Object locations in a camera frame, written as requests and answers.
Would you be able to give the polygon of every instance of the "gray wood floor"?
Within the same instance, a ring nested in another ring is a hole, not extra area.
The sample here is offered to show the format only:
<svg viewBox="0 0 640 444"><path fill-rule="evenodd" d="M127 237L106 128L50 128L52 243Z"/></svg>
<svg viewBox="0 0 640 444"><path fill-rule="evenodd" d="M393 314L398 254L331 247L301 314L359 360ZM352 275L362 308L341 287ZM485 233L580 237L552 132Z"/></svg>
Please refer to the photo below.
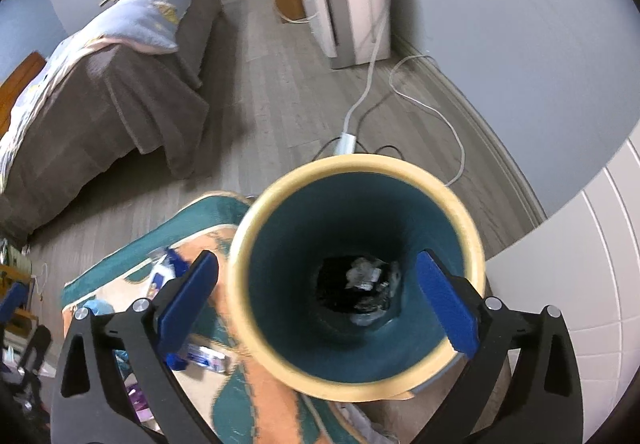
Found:
<svg viewBox="0 0 640 444"><path fill-rule="evenodd" d="M458 145L446 124L391 92L388 76L397 60L376 65L372 90L352 127L369 150L396 145L408 161L447 181L458 170ZM398 86L438 107L458 130L467 161L452 190L478 225L489 258L533 224L443 87L414 67L410 62L399 72ZM52 331L54 353L62 344L59 298L65 282L206 191L257 195L311 160L340 134L346 111L364 89L366 72L366 66L331 70L308 26L281 24L270 0L225 0L225 17L212 32L202 69L201 92L210 114L197 174L177 181L161 150L130 153L31 238L34 264L49 265L44 299L34 302L34 311Z"/></svg>

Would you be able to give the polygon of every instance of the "rug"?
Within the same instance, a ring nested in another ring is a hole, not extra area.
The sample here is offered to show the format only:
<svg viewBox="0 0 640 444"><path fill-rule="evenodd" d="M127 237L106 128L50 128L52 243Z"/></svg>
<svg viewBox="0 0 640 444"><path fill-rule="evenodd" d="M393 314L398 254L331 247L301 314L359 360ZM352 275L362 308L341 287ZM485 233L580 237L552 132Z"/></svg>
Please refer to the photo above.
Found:
<svg viewBox="0 0 640 444"><path fill-rule="evenodd" d="M196 365L174 375L220 440L225 444L366 444L343 415L341 404L305 398L291 390L236 341L223 285L229 247L249 205L234 193L210 193L67 283L62 292L65 334L74 312L87 300L103 299L121 312L145 296L151 250L171 246L193 262L208 249L218 258L220 277L191 329L190 340L225 353L232 366L228 375Z"/></svg>

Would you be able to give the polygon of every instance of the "wooden headboard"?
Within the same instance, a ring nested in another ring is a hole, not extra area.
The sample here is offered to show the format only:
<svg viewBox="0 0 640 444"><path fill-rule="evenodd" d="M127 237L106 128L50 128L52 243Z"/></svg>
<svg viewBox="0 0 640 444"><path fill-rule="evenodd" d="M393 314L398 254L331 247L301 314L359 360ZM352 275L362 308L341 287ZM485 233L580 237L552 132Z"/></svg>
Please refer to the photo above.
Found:
<svg viewBox="0 0 640 444"><path fill-rule="evenodd" d="M0 137L9 129L11 109L14 107L15 100L45 64L46 62L39 52L32 52L0 86Z"/></svg>

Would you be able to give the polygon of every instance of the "bed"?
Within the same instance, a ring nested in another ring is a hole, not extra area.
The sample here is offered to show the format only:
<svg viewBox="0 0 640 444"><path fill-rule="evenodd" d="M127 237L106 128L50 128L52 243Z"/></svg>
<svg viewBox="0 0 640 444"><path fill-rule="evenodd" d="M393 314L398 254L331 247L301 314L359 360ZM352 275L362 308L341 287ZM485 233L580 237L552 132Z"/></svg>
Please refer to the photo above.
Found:
<svg viewBox="0 0 640 444"><path fill-rule="evenodd" d="M142 54L114 44L77 62L15 152L0 194L0 235L24 243L132 150L163 147L174 177L193 172L209 109L197 92L198 74L221 10L220 0L191 0L175 33L175 53ZM6 126L7 109L41 67L42 57L32 53L2 85L0 125Z"/></svg>

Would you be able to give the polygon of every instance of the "silver bolt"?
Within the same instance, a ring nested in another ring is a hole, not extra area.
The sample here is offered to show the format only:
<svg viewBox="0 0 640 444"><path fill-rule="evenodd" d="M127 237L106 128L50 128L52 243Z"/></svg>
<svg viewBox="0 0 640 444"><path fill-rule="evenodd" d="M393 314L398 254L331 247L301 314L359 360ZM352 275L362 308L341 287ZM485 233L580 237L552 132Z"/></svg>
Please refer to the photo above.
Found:
<svg viewBox="0 0 640 444"><path fill-rule="evenodd" d="M133 310L136 312L144 312L149 307L149 300L146 298L140 298L133 302Z"/></svg>
<svg viewBox="0 0 640 444"><path fill-rule="evenodd" d="M502 308L502 302L495 296L489 296L484 300L484 304L489 310L500 310Z"/></svg>
<svg viewBox="0 0 640 444"><path fill-rule="evenodd" d="M80 309L76 310L74 316L76 319L84 319L89 316L89 309L87 309L87 307L81 307Z"/></svg>
<svg viewBox="0 0 640 444"><path fill-rule="evenodd" d="M556 307L555 305L549 305L548 307L546 307L546 311L552 318L559 318L562 314L560 312L560 309L558 309L558 307Z"/></svg>

